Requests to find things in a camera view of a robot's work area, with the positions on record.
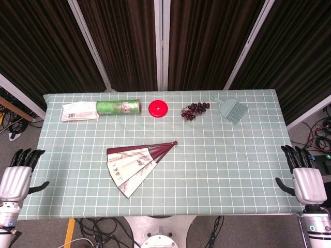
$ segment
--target red lid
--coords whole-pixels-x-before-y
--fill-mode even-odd
[[[162,117],[167,114],[168,106],[161,100],[155,100],[150,103],[148,111],[154,117]]]

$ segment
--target folding fan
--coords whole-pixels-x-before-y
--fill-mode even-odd
[[[129,198],[158,162],[177,145],[171,143],[107,149],[107,167],[119,190]]]

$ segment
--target grapes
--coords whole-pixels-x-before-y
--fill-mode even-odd
[[[181,111],[181,116],[184,117],[185,121],[187,120],[193,120],[197,117],[198,114],[202,114],[203,112],[206,112],[206,109],[210,108],[209,103],[192,103],[185,108],[182,109]]]

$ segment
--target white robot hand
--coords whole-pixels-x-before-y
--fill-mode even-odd
[[[41,186],[29,188],[31,176],[38,159],[44,150],[18,150],[6,168],[0,183],[0,248],[11,247],[21,234],[14,230],[23,200],[28,194],[38,192],[47,187],[49,182]]]
[[[305,219],[308,236],[313,248],[331,247],[331,220],[326,209],[320,204],[327,200],[322,175],[315,168],[311,154],[306,149],[281,146],[288,161],[293,179],[293,188],[289,188],[277,177],[276,183],[285,192],[295,196],[305,205],[302,218]]]

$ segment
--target curtain fold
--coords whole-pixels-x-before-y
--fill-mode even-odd
[[[67,1],[1,1],[0,73],[44,110],[48,93],[106,87]]]
[[[154,1],[78,3],[112,88],[157,90]]]
[[[331,94],[330,27],[330,1],[276,1],[231,89],[275,89],[291,123]]]
[[[223,89],[263,4],[171,1],[168,89]]]

